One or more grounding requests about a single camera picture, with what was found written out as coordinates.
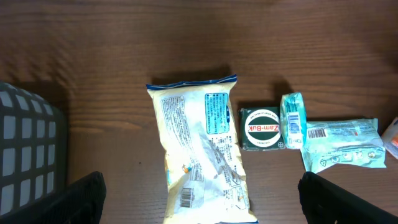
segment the black object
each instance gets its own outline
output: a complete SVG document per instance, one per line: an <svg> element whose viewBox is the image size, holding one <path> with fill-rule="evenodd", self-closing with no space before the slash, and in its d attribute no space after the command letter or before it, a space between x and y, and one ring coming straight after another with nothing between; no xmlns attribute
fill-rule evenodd
<svg viewBox="0 0 398 224"><path fill-rule="evenodd" d="M324 178L306 172L298 183L308 224L390 224L398 217L377 208Z"/></svg>
<svg viewBox="0 0 398 224"><path fill-rule="evenodd" d="M97 224L106 195L102 173L93 172L0 223Z"/></svg>

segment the white plastic package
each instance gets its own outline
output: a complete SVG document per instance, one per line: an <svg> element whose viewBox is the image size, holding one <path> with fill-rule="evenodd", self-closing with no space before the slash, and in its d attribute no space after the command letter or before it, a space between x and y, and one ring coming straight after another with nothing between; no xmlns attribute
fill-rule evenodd
<svg viewBox="0 0 398 224"><path fill-rule="evenodd" d="M249 210L229 91L236 75L147 85L165 149L164 223L258 223Z"/></svg>
<svg viewBox="0 0 398 224"><path fill-rule="evenodd" d="M398 159L398 118L395 118L388 126L381 139L384 142L384 147Z"/></svg>
<svg viewBox="0 0 398 224"><path fill-rule="evenodd" d="M301 149L305 170L317 173L335 164L386 168L377 125L377 119L307 122L307 141Z"/></svg>

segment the wooden table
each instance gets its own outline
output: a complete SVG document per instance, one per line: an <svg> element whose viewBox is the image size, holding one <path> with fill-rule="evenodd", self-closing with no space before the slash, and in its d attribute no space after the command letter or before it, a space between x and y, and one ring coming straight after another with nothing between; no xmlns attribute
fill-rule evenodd
<svg viewBox="0 0 398 224"><path fill-rule="evenodd" d="M68 181L104 174L102 223L162 223L167 188L145 84L237 73L234 116L301 91L310 119L398 115L398 1L3 0L0 77L68 115ZM298 151L242 152L261 223L305 223ZM398 161L320 173L398 215Z"/></svg>

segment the teal packet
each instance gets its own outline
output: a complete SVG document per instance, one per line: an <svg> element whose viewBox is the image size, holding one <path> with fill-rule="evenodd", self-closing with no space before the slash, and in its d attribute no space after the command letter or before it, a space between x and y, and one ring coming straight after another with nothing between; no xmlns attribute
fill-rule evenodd
<svg viewBox="0 0 398 224"><path fill-rule="evenodd" d="M307 122L307 140L301 149L305 170L317 173L335 164L386 168L377 126L377 119Z"/></svg>
<svg viewBox="0 0 398 224"><path fill-rule="evenodd" d="M280 101L280 130L286 148L303 148L307 137L307 114L301 93L282 96Z"/></svg>

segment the barcode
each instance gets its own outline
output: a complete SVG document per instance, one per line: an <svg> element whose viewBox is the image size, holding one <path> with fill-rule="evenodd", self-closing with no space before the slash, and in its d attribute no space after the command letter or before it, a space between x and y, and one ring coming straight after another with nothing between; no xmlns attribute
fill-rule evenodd
<svg viewBox="0 0 398 224"><path fill-rule="evenodd" d="M287 123L289 124L290 134L298 134L300 132L299 122L300 120L298 115L289 115L287 117Z"/></svg>
<svg viewBox="0 0 398 224"><path fill-rule="evenodd" d="M308 137L310 139L313 139L313 138L325 138L326 137L326 132L325 132L325 130L323 128L308 130Z"/></svg>
<svg viewBox="0 0 398 224"><path fill-rule="evenodd" d="M180 207L190 208L192 206L192 189L183 188L181 191Z"/></svg>

